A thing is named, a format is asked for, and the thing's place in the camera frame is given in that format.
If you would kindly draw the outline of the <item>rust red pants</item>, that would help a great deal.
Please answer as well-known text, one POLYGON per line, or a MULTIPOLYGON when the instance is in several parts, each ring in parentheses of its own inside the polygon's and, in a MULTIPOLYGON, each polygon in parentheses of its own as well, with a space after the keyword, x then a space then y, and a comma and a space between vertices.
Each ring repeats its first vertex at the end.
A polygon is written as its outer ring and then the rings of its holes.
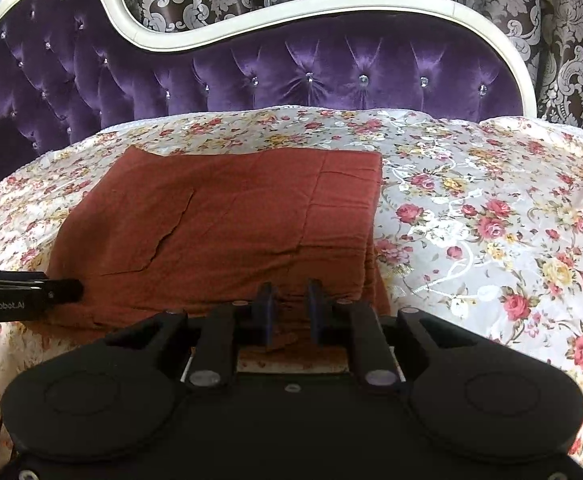
POLYGON ((381 180, 376 152, 161 156, 128 148, 52 246, 49 277, 80 281, 83 298, 29 329, 86 344, 166 310, 204 315, 270 283, 276 341, 288 344, 308 327, 314 280, 331 298, 388 314, 374 247, 381 180))

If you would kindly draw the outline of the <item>white floral bed sheet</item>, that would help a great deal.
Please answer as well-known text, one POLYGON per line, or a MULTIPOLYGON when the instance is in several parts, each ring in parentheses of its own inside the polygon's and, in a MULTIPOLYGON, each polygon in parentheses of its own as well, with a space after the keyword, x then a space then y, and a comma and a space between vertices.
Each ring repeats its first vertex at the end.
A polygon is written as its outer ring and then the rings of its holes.
MULTIPOLYGON (((540 119, 274 107, 110 127, 0 182, 0 269, 44 269, 61 223, 130 146, 379 152, 380 273, 419 309, 549 362, 583 390, 583 131, 540 119)), ((583 465, 583 424, 571 448, 583 465)))

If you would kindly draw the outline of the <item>purple tufted velvet sofa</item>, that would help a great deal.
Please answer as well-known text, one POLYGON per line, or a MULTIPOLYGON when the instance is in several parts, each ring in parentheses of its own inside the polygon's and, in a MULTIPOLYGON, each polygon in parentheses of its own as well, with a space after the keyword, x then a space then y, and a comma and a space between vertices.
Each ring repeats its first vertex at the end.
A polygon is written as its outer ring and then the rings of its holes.
POLYGON ((296 0, 174 34, 123 0, 0 0, 0 180, 124 122, 277 105, 538 110, 504 32, 451 0, 296 0))

